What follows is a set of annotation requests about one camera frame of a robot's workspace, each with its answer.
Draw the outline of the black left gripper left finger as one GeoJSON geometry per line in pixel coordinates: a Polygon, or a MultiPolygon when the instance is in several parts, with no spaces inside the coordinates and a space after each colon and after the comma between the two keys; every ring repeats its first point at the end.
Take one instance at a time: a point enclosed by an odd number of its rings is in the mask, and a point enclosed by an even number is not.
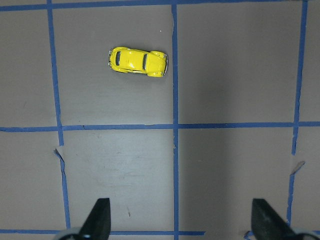
{"type": "Polygon", "coordinates": [[[109,198],[99,198],[82,225],[83,240],[108,240],[111,233],[111,204],[109,198]]]}

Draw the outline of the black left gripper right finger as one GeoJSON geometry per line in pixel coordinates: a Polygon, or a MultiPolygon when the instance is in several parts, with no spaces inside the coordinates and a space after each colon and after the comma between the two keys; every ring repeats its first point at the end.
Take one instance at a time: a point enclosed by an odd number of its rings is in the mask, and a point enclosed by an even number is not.
{"type": "Polygon", "coordinates": [[[252,200],[251,230],[257,240],[300,239],[263,198],[254,198],[252,200]]]}

